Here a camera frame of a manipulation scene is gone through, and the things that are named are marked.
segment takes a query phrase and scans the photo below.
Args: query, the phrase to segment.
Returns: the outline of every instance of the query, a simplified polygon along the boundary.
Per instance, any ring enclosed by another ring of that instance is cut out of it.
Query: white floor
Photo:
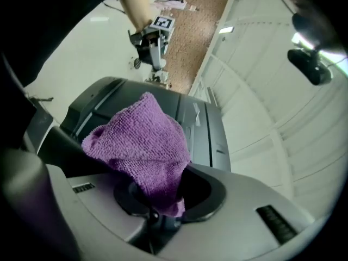
[[[116,0],[106,1],[122,9]],[[154,16],[159,11],[153,10]],[[26,87],[29,96],[54,97],[43,103],[57,123],[61,123],[68,106],[92,83],[113,76],[143,81],[151,66],[142,63],[131,69],[129,62],[138,54],[129,41],[135,29],[127,16],[100,4],[64,39],[44,64],[35,82]]]

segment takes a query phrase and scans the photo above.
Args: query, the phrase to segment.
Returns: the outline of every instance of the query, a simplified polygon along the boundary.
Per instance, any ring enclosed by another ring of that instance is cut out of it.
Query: microfiber cloth
[[[82,148],[88,156],[131,176],[160,214],[178,217],[185,211],[178,187],[191,160],[186,138],[151,93],[94,129]]]

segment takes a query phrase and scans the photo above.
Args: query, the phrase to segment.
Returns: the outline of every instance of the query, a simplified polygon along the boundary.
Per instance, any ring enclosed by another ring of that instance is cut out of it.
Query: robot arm
[[[152,65],[153,70],[161,70],[161,56],[167,51],[169,41],[174,31],[174,18],[157,16],[153,22],[139,33],[131,35],[129,39],[138,51],[139,59]]]

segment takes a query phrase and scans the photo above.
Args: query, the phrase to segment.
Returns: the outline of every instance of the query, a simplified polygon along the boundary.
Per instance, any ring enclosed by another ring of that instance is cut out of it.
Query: person's arm
[[[152,22],[150,0],[120,0],[125,13],[134,25],[136,33]]]

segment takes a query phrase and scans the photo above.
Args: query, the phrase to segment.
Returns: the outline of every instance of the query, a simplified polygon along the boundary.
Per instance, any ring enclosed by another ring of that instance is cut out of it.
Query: air vent
[[[293,227],[271,205],[257,208],[256,212],[281,245],[297,235]]]
[[[95,188],[95,185],[93,185],[92,183],[84,183],[84,184],[81,184],[81,185],[77,185],[75,187],[72,187],[72,190],[78,194],[80,192],[83,192],[83,191],[86,191],[86,190],[89,190],[89,189],[92,189],[92,188]]]

